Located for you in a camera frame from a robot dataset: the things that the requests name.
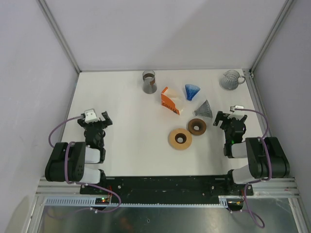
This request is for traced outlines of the clear glass dripper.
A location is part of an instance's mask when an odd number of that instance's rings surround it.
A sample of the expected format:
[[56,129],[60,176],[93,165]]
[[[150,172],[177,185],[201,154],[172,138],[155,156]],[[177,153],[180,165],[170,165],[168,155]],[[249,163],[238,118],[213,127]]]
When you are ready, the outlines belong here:
[[194,111],[194,114],[196,116],[213,118],[212,109],[208,100],[205,100],[205,102],[203,102],[199,108]]

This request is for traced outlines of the glass server pitcher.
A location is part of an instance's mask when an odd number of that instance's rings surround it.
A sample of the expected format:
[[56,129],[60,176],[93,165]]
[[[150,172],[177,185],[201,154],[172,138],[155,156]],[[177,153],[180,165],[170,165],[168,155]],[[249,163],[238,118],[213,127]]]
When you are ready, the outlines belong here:
[[245,77],[236,70],[228,70],[219,80],[220,86],[226,90],[235,90],[243,83],[245,83]]

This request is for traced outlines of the glass carafe with brown band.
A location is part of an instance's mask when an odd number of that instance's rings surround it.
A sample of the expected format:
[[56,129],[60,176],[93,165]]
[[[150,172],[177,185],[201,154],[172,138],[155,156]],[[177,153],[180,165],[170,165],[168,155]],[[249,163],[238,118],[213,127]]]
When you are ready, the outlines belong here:
[[153,70],[146,70],[142,74],[143,91],[146,94],[153,94],[157,90],[155,72]]

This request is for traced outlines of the orange coffee filter box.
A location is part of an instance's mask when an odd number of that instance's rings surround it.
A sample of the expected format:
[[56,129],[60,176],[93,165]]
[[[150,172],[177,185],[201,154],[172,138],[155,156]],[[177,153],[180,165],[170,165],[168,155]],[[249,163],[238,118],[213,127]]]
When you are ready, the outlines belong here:
[[182,96],[176,90],[168,86],[161,92],[161,104],[178,115],[181,115],[184,109],[184,100]]

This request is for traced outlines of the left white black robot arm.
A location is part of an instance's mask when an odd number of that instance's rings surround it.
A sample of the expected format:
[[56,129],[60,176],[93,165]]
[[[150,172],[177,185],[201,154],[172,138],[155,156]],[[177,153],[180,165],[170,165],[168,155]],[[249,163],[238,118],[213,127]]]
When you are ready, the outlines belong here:
[[[79,116],[69,118],[56,126],[48,137],[53,148],[45,168],[45,178],[49,182],[90,183],[90,188],[97,194],[107,190],[107,181],[102,179],[100,169],[87,168],[87,164],[102,164],[105,160],[105,129],[113,124],[108,113],[97,116],[94,109],[84,111]],[[67,122],[76,120],[84,129],[85,140],[82,142],[57,142],[52,144],[52,134]]]

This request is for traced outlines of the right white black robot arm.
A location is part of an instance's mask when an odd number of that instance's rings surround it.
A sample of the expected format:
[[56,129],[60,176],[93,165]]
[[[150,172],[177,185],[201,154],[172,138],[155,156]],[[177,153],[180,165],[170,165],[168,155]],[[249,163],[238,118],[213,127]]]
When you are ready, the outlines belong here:
[[225,133],[224,156],[229,159],[246,159],[241,168],[228,171],[231,177],[224,182],[224,189],[230,195],[237,194],[242,184],[269,181],[272,178],[286,178],[290,174],[290,164],[276,137],[243,138],[246,133],[247,115],[218,111],[213,126],[220,126]]

